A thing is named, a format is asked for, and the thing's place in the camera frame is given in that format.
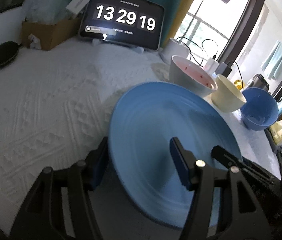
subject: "light blue towel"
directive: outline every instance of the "light blue towel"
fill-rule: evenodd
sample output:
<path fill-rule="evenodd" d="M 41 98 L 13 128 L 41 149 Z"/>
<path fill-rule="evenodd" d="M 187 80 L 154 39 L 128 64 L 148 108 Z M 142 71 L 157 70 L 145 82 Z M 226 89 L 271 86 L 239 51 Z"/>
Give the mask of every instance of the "light blue towel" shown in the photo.
<path fill-rule="evenodd" d="M 264 71 L 266 78 L 279 79 L 282 74 L 282 42 L 276 41 L 273 49 L 262 63 L 261 69 Z"/>

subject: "white textured tablecloth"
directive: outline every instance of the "white textured tablecloth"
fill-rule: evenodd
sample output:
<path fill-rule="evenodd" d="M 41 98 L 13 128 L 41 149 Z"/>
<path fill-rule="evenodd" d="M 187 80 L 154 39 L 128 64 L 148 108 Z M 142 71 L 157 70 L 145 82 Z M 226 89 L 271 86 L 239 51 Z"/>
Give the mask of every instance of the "white textured tablecloth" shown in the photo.
<path fill-rule="evenodd" d="M 76 38 L 51 51 L 21 48 L 16 60 L 0 71 L 0 228 L 9 234 L 43 167 L 57 170 L 84 159 L 107 135 L 119 97 L 138 83 L 166 81 L 168 71 L 157 53 L 138 54 L 111 44 L 93 47 Z M 280 177 L 265 133 L 247 130 L 239 111 L 220 114 L 242 155 Z M 180 235 L 140 214 L 111 167 L 91 193 L 91 201 L 105 239 L 177 239 Z"/>

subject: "screw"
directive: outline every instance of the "screw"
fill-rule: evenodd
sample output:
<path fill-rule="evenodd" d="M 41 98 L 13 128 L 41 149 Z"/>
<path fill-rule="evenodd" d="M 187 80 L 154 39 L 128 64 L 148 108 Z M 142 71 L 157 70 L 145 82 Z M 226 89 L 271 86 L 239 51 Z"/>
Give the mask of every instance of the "screw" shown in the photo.
<path fill-rule="evenodd" d="M 230 171 L 232 171 L 233 173 L 238 173 L 240 170 L 239 170 L 239 168 L 237 166 L 232 166 L 230 168 Z"/>
<path fill-rule="evenodd" d="M 45 174 L 49 174 L 51 171 L 52 171 L 52 168 L 51 168 L 51 167 L 45 167 L 45 168 L 43 169 L 43 172 L 44 172 Z"/>
<path fill-rule="evenodd" d="M 78 161 L 76 163 L 76 165 L 79 166 L 79 167 L 83 167 L 83 166 L 85 166 L 85 161 L 84 160 L 80 160 L 80 161 Z"/>
<path fill-rule="evenodd" d="M 203 160 L 197 160 L 195 162 L 195 165 L 197 165 L 198 167 L 202 168 L 205 166 L 205 162 Z"/>

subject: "blue bowl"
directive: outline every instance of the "blue bowl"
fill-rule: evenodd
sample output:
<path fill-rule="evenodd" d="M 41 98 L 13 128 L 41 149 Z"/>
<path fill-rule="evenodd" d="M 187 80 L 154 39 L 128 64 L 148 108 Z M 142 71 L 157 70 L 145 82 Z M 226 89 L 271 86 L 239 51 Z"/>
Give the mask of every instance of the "blue bowl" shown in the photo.
<path fill-rule="evenodd" d="M 248 129 L 261 131 L 273 125 L 279 116 L 275 99 L 261 88 L 247 88 L 242 92 L 247 102 L 240 108 L 242 120 Z"/>

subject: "digital clock display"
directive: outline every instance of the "digital clock display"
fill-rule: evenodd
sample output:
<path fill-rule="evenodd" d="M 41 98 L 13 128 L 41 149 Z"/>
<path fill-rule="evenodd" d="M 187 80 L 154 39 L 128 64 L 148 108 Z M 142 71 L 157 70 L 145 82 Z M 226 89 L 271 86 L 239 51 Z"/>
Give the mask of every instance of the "digital clock display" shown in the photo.
<path fill-rule="evenodd" d="M 147 0 L 90 0 L 79 36 L 157 50 L 164 8 Z"/>

